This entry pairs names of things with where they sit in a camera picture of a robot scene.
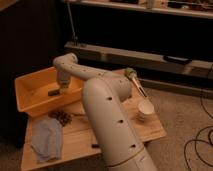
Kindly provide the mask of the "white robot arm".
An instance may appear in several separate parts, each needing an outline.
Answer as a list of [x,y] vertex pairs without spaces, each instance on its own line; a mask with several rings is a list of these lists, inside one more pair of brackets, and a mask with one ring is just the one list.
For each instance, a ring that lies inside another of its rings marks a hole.
[[53,66],[62,89],[72,76],[84,81],[82,105],[108,171],[157,171],[122,105],[132,94],[130,81],[109,70],[80,65],[73,53],[56,57]]

